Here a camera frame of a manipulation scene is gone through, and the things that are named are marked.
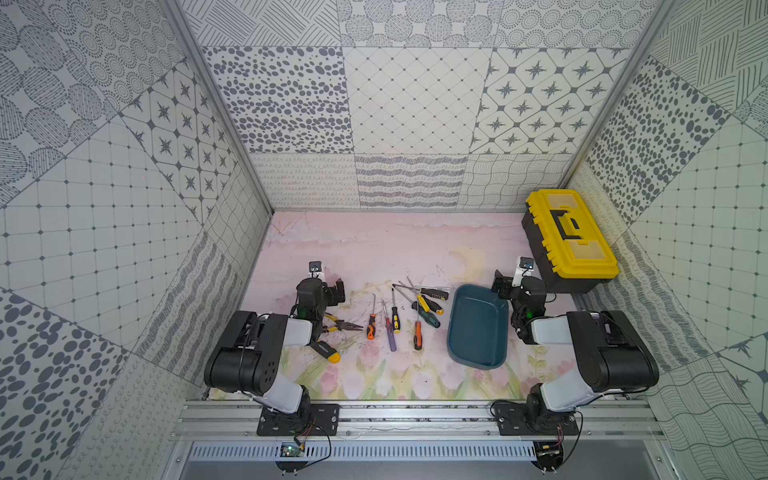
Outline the orange black screwdriver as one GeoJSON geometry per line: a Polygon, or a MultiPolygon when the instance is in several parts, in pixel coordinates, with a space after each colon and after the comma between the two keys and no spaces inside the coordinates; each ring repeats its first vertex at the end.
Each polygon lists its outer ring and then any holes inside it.
{"type": "Polygon", "coordinates": [[[414,314],[413,345],[416,351],[421,351],[423,349],[423,336],[422,336],[422,322],[418,314],[418,308],[417,308],[418,303],[416,300],[411,299],[402,291],[398,290],[398,292],[405,298],[407,304],[409,305],[410,310],[414,314]]]}
{"type": "Polygon", "coordinates": [[[375,339],[376,334],[376,295],[373,295],[372,310],[368,320],[368,326],[366,330],[366,336],[369,341],[375,339]]]}

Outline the purple red screwdriver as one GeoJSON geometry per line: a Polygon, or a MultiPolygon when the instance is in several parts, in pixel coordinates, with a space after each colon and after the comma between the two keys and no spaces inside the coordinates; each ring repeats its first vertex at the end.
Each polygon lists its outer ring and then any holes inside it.
{"type": "Polygon", "coordinates": [[[383,310],[384,318],[385,318],[385,330],[386,330],[386,334],[387,334],[389,348],[390,348],[391,352],[396,352],[397,351],[397,344],[396,344],[396,339],[395,339],[393,323],[392,323],[390,315],[389,315],[389,313],[387,311],[386,304],[384,303],[384,301],[381,301],[381,303],[382,303],[382,310],[383,310]]]}

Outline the black yellow small screwdriver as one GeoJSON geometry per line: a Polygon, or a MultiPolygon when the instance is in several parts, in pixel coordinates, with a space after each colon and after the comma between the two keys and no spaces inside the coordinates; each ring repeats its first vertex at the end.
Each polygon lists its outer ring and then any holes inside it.
{"type": "Polygon", "coordinates": [[[392,324],[393,324],[393,332],[395,334],[399,333],[401,331],[401,322],[400,322],[400,316],[398,312],[398,306],[395,298],[395,289],[394,287],[391,287],[391,297],[392,297],[392,324]]]}

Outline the black yellow-dotted screwdriver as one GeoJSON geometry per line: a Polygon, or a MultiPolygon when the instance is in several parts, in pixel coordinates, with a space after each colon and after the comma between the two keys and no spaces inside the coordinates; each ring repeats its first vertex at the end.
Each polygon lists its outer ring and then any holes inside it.
{"type": "Polygon", "coordinates": [[[428,296],[438,300],[449,299],[449,293],[447,291],[440,290],[440,289],[422,288],[422,287],[417,288],[417,287],[406,286],[399,283],[396,283],[395,287],[401,287],[401,288],[416,292],[417,294],[420,294],[422,296],[428,296]]]}

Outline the black screwdriver yellow cap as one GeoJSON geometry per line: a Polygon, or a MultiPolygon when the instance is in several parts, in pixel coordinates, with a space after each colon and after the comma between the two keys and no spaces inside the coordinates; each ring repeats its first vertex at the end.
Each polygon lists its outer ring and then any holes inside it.
{"type": "Polygon", "coordinates": [[[442,315],[444,313],[443,308],[437,302],[430,300],[427,297],[419,297],[420,304],[425,311],[433,312],[436,315],[442,315]]]}

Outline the yellow handle screwdriver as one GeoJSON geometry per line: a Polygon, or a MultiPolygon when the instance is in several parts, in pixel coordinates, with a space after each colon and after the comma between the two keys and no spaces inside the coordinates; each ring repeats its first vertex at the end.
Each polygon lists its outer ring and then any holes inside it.
{"type": "Polygon", "coordinates": [[[421,290],[413,284],[413,282],[409,277],[406,277],[406,279],[411,287],[411,290],[416,294],[416,301],[418,302],[419,306],[425,312],[432,312],[430,303],[427,301],[426,297],[421,293],[421,290]]]}

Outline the green black screwdriver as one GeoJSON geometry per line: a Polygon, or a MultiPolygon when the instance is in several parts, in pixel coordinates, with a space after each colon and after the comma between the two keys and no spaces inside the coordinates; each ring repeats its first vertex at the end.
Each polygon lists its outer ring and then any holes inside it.
{"type": "Polygon", "coordinates": [[[417,301],[414,301],[411,304],[411,307],[428,325],[434,328],[439,328],[441,326],[441,322],[437,319],[437,317],[432,312],[426,311],[417,301]]]}

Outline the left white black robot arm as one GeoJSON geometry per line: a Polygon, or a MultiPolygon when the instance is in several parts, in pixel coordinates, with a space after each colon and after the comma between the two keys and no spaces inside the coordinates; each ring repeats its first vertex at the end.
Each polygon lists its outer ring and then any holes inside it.
{"type": "Polygon", "coordinates": [[[204,382],[228,393],[242,393],[272,412],[305,419],[309,394],[305,387],[279,372],[283,348],[308,346],[337,363],[340,354],[319,339],[326,310],[346,301],[344,283],[333,286],[318,277],[296,287],[296,303],[288,315],[239,310],[235,312],[207,360],[204,382]]]}

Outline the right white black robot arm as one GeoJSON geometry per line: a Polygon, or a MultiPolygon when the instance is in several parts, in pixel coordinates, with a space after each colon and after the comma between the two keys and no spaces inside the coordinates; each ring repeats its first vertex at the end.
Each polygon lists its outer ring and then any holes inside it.
{"type": "Polygon", "coordinates": [[[575,366],[554,381],[534,385],[526,399],[530,422],[563,416],[606,394],[643,393],[657,384],[659,367],[620,310],[546,314],[544,282],[494,273],[491,290],[511,303],[510,323],[527,345],[572,348],[575,366]]]}

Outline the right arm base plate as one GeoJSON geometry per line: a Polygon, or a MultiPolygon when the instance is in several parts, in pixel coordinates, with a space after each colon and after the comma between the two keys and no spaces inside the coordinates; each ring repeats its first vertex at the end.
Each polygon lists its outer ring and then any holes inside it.
{"type": "Polygon", "coordinates": [[[573,412],[551,412],[522,402],[496,400],[490,414],[501,436],[574,436],[580,432],[573,412]]]}

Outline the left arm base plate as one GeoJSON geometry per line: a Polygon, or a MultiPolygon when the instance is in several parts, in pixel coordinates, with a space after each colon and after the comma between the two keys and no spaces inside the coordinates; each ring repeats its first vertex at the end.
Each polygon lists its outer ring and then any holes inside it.
{"type": "Polygon", "coordinates": [[[293,414],[275,409],[263,408],[257,435],[277,436],[335,436],[338,429],[340,405],[333,403],[310,403],[300,406],[293,414]]]}

